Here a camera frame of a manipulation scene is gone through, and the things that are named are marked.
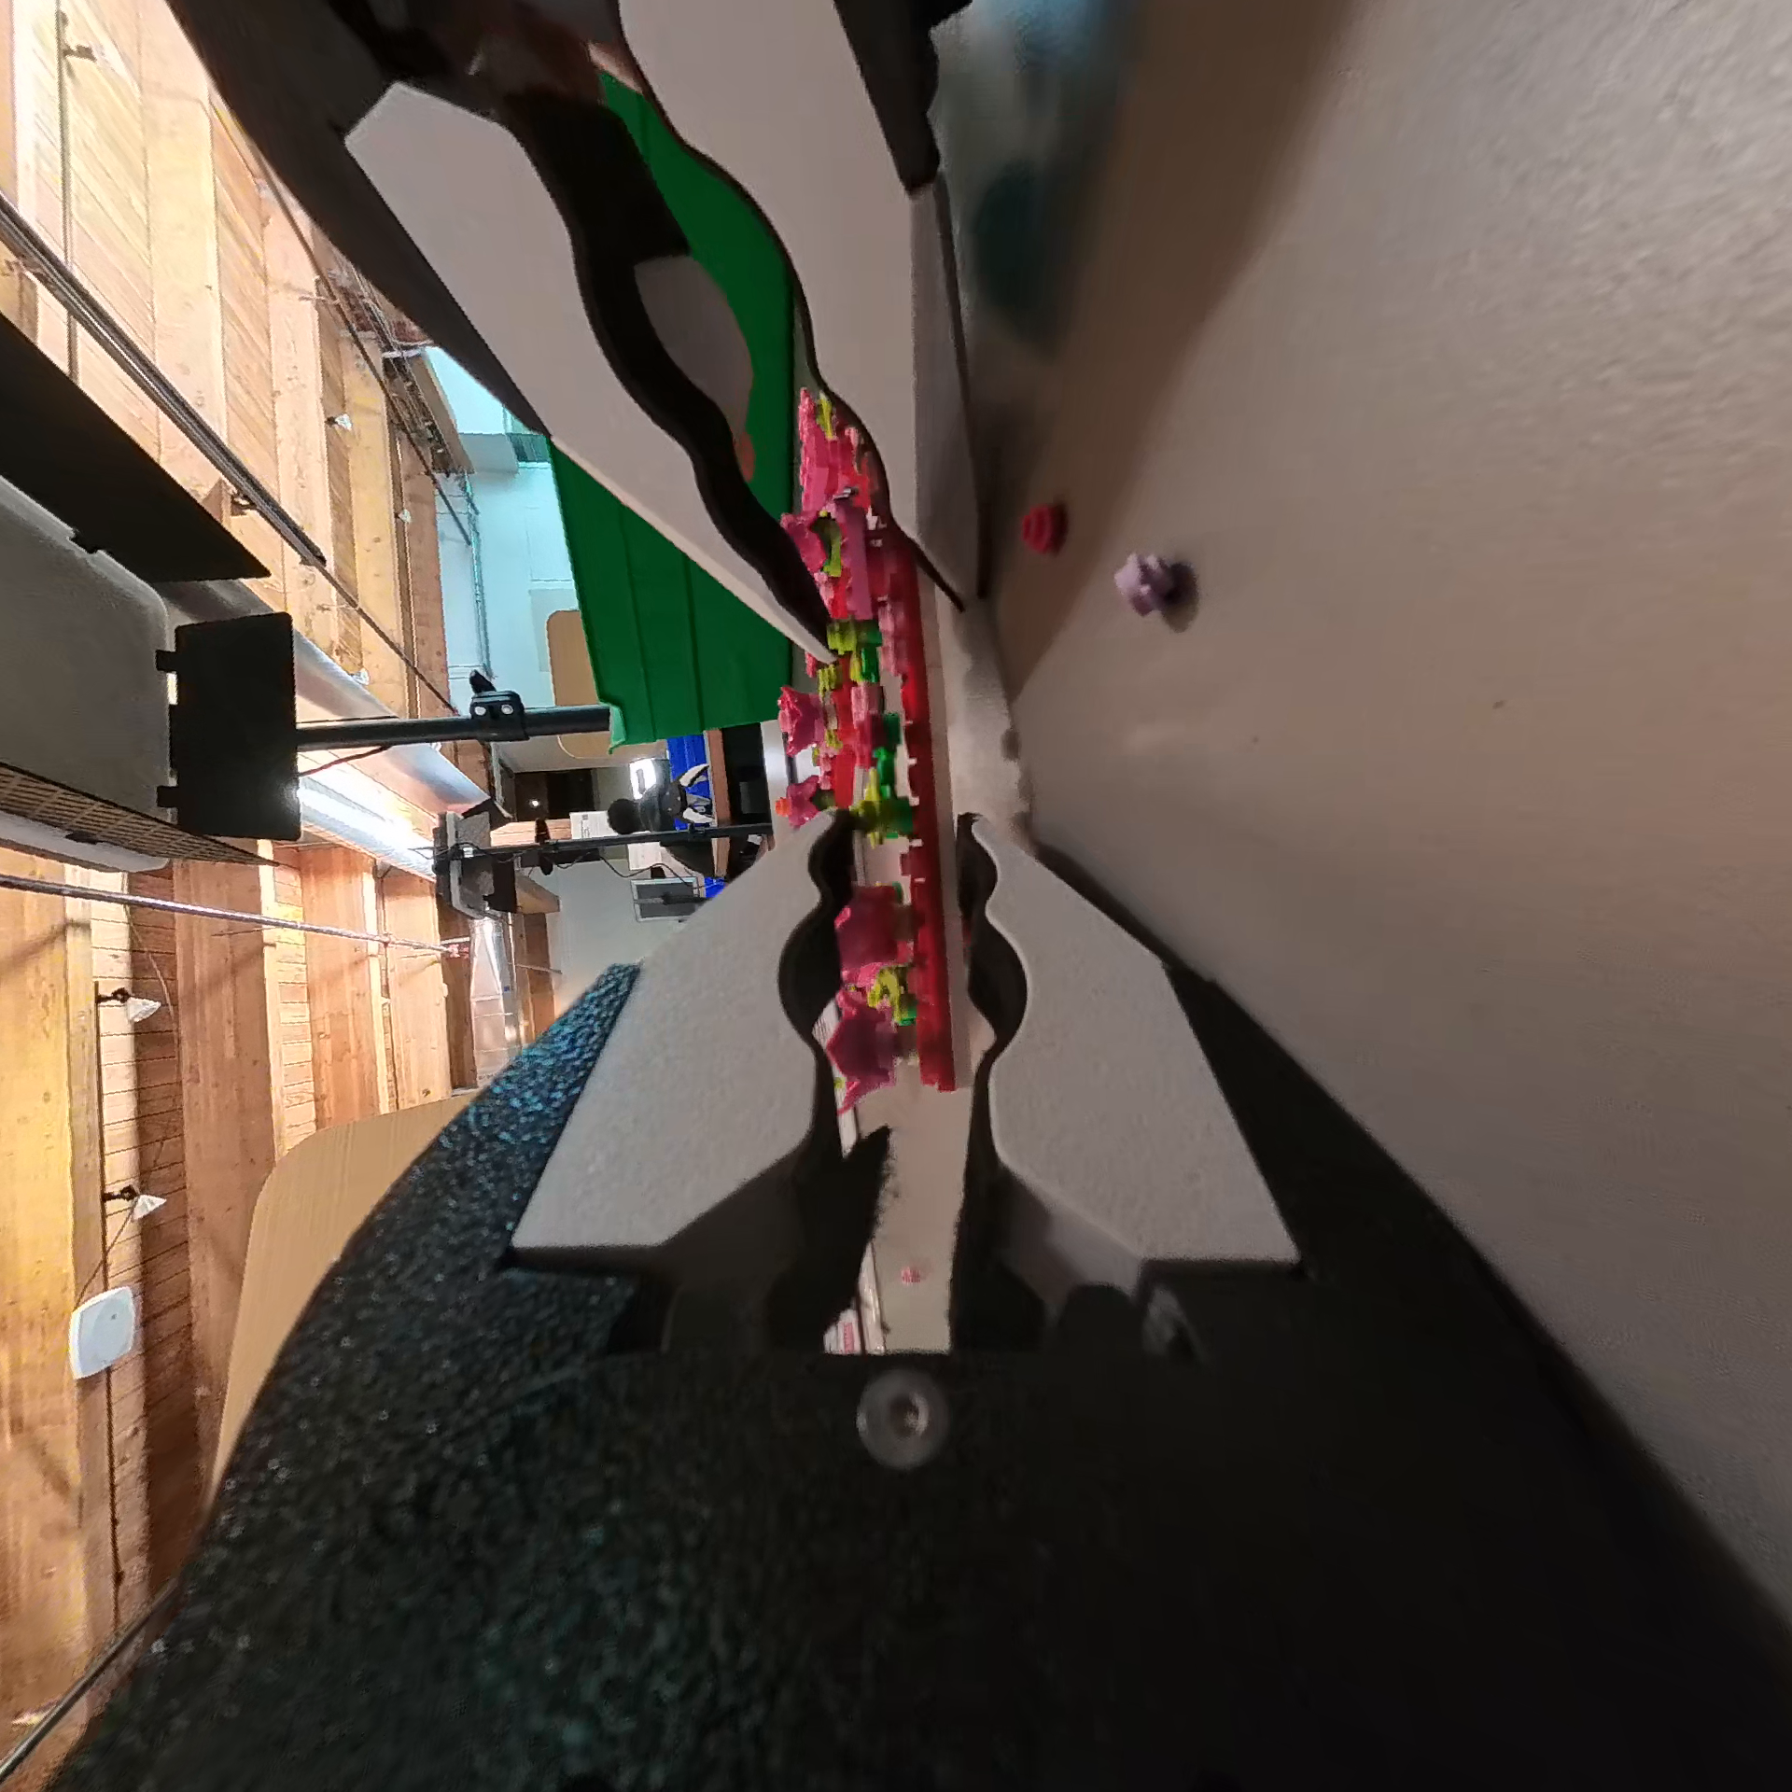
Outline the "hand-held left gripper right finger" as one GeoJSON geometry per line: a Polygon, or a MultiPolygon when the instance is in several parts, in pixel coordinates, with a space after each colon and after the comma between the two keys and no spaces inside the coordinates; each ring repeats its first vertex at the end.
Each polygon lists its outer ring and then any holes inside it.
{"type": "Polygon", "coordinates": [[[1137,1300],[1162,1270],[1295,1268],[1164,961],[986,816],[961,816],[956,860],[968,998],[993,1043],[951,1298],[1137,1300]]]}

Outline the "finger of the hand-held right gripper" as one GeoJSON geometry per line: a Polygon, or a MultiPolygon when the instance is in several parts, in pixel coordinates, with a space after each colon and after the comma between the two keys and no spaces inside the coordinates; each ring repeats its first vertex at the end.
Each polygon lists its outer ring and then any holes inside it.
{"type": "Polygon", "coordinates": [[[980,593],[968,358],[928,108],[963,2],[622,2],[646,95],[762,214],[811,368],[868,439],[892,520],[955,603],[980,593]]]}
{"type": "Polygon", "coordinates": [[[829,616],[718,401],[660,343],[634,269],[566,218],[493,118],[397,81],[348,152],[459,303],[546,435],[819,661],[829,616]]]}

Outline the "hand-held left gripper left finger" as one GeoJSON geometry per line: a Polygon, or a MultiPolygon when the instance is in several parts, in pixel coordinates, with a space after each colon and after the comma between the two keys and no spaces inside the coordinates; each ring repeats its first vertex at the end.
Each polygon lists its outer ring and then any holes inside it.
{"type": "Polygon", "coordinates": [[[853,822],[811,820],[637,966],[512,1235],[522,1263],[791,1263],[838,1151],[814,1038],[853,822]]]}

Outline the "straight red lego flower strip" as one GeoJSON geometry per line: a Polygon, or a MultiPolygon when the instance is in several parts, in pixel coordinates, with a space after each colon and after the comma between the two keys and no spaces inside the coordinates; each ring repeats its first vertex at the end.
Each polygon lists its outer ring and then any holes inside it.
{"type": "Polygon", "coordinates": [[[870,545],[862,566],[819,577],[833,661],[814,688],[780,693],[791,784],[775,816],[842,816],[847,896],[833,921],[838,992],[819,1017],[838,1112],[914,1066],[923,1088],[956,1088],[949,921],[949,812],[935,772],[931,685],[921,581],[909,550],[870,545]]]}

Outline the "black panel light on arm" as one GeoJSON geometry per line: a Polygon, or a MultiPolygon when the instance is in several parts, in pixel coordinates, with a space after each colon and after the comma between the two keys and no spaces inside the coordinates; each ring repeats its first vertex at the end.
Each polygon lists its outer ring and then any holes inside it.
{"type": "Polygon", "coordinates": [[[283,614],[180,626],[154,664],[174,680],[169,784],[158,790],[158,804],[180,830],[215,839],[299,842],[304,752],[342,760],[398,746],[498,746],[606,730],[612,721],[604,703],[525,707],[516,693],[481,685],[468,712],[301,725],[294,632],[283,614]]]}

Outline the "green plastic bin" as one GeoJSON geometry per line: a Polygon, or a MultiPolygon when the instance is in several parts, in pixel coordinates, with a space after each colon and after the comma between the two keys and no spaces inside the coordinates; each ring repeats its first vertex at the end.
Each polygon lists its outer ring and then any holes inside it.
{"type": "MultiPolygon", "coordinates": [[[[616,77],[604,77],[604,95],[743,330],[749,489],[780,520],[797,505],[800,341],[788,263],[746,197],[703,167],[646,97],[616,77]]],[[[612,743],[775,718],[791,672],[788,638],[558,444],[549,455],[598,702],[612,707],[612,743]]]]}

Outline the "light wooden board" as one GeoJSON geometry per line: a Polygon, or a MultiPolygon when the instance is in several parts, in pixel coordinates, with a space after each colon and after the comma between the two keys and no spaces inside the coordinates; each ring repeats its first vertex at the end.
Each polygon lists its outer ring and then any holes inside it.
{"type": "Polygon", "coordinates": [[[265,1178],[251,1223],[211,1495],[215,1495],[251,1408],[312,1295],[387,1190],[472,1097],[472,1092],[456,1092],[413,1110],[315,1130],[265,1178]]]}

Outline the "black ceiling panel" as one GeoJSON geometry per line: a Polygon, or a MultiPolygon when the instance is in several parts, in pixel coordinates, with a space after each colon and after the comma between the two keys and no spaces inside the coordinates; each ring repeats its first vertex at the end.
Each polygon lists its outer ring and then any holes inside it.
{"type": "Polygon", "coordinates": [[[145,584],[269,566],[33,341],[3,320],[3,479],[145,584]]]}

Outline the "grey ceiling unit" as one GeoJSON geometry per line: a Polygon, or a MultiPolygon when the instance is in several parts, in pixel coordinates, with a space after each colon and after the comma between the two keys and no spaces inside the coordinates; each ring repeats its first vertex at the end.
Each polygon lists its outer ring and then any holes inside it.
{"type": "Polygon", "coordinates": [[[3,481],[3,851],[94,873],[261,863],[174,827],[166,605],[3,481]]]}

